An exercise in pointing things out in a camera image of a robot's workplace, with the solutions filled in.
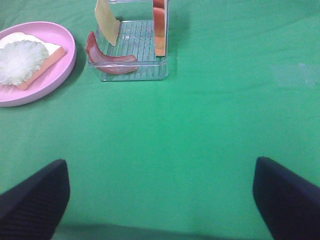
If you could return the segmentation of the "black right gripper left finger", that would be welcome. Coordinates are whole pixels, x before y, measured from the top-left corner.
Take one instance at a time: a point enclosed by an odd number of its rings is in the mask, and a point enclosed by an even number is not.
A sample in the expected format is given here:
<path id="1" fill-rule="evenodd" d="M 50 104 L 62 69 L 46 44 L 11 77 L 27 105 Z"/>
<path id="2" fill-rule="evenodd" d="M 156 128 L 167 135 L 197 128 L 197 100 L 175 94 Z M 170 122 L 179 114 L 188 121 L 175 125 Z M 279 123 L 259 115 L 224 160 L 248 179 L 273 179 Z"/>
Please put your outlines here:
<path id="1" fill-rule="evenodd" d="M 67 162 L 57 159 L 0 195 L 0 238 L 50 240 L 70 195 Z"/>

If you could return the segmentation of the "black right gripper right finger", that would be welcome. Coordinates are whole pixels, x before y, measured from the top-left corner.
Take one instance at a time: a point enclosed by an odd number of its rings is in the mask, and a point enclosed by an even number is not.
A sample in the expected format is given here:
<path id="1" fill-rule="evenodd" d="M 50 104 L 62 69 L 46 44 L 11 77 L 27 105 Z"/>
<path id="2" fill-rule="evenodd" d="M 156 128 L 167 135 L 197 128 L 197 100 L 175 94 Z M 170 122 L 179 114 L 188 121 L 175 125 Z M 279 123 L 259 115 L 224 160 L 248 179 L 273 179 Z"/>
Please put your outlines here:
<path id="1" fill-rule="evenodd" d="M 268 157 L 255 163 L 252 194 L 275 240 L 320 238 L 320 188 Z"/>

